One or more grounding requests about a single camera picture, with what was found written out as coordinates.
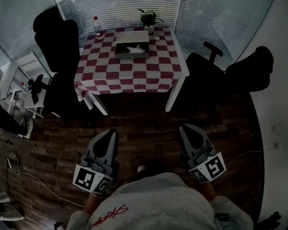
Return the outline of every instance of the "chair backrest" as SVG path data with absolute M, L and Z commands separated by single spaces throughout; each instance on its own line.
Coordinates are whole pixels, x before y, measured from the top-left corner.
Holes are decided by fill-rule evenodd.
M 268 48 L 257 47 L 250 56 L 226 69 L 226 92 L 254 92 L 267 88 L 270 84 L 273 62 L 273 56 Z
M 80 60 L 77 23 L 64 21 L 58 8 L 53 7 L 35 18 L 33 30 L 50 70 L 75 75 Z
M 36 80 L 40 74 L 43 74 L 44 78 L 51 78 L 50 73 L 40 63 L 33 51 L 24 57 L 16 59 L 16 61 L 24 73 L 26 73 L 27 77 L 30 79 Z

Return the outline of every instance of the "potted plant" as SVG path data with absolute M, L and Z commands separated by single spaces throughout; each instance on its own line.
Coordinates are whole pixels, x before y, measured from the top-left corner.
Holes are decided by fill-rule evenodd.
M 141 15 L 141 22 L 143 23 L 144 30 L 148 31 L 149 33 L 153 33 L 155 29 L 156 20 L 162 21 L 161 19 L 157 18 L 157 15 L 154 11 L 144 12 L 144 10 L 138 9 L 143 14 Z

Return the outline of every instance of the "plastic bottle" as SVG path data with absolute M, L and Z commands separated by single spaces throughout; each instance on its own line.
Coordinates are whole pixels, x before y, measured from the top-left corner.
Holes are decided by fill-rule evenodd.
M 97 37 L 102 37 L 103 36 L 101 24 L 98 21 L 98 17 L 97 16 L 94 17 L 94 30 L 95 30 L 95 34 L 96 34 Z

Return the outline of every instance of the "white wall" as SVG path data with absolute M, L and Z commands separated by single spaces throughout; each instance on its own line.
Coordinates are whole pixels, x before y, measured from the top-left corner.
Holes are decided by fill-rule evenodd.
M 272 52 L 274 69 L 269 87 L 253 92 L 251 96 L 264 149 L 280 142 L 280 150 L 264 152 L 265 182 L 260 221 L 279 211 L 282 218 L 278 229 L 282 230 L 288 226 L 288 0 L 273 1 L 265 20 L 239 60 L 253 53 L 258 46 L 266 46 Z M 276 125 L 276 133 L 272 132 L 272 125 Z

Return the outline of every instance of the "white cable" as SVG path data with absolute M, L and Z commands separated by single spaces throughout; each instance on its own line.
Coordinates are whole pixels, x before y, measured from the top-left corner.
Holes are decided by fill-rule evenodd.
M 227 164 L 225 164 L 225 166 L 227 166 L 230 162 L 234 161 L 234 160 L 237 159 L 238 157 L 241 157 L 241 156 L 243 156 L 243 155 L 245 155 L 245 154 L 248 154 L 248 153 L 250 153 L 250 152 L 262 152 L 262 151 L 268 151 L 268 150 L 271 150 L 271 149 L 273 149 L 273 148 L 269 148 L 269 149 L 265 149 L 265 150 L 261 150 L 261 151 L 255 151 L 255 150 L 253 150 L 253 151 L 248 151 L 248 152 L 246 152 L 246 153 L 244 153 L 244 154 L 242 154 L 242 155 L 239 155 L 239 156 L 235 157 L 234 159 L 232 159 L 231 161 L 229 161 Z
M 73 202 L 73 201 L 70 201 L 70 200 L 67 200 L 67 199 L 65 199 L 65 198 L 62 198 L 62 197 L 58 196 L 55 192 L 53 192 L 49 187 L 47 187 L 47 186 L 46 186 L 39 178 L 37 178 L 36 176 L 34 176 L 34 175 L 30 174 L 30 173 L 25 173 L 25 172 L 20 171 L 18 159 L 17 159 L 17 156 L 16 156 L 17 167 L 18 167 L 18 170 L 17 170 L 17 169 L 15 168 L 13 162 L 12 162 L 12 154 L 14 154 L 15 156 L 16 156 L 16 154 L 12 152 L 11 155 L 10 155 L 11 164 L 12 164 L 13 168 L 15 169 L 15 171 L 14 171 L 12 168 L 11 168 L 11 170 L 12 170 L 16 175 L 20 175 L 20 173 L 21 173 L 21 174 L 30 175 L 30 176 L 34 177 L 35 179 L 39 180 L 39 182 L 41 182 L 41 184 L 42 184 L 45 188 L 47 188 L 50 192 L 52 192 L 52 193 L 53 193 L 55 196 L 57 196 L 59 199 L 65 200 L 65 201 L 67 201 L 67 202 L 70 202 L 70 203 L 72 203 L 72 204 L 75 204 L 75 205 L 78 205 L 78 206 L 81 206 L 81 207 L 84 207 L 83 205 L 79 205 L 79 204 L 77 204 L 77 203 L 75 203 L 75 202 Z

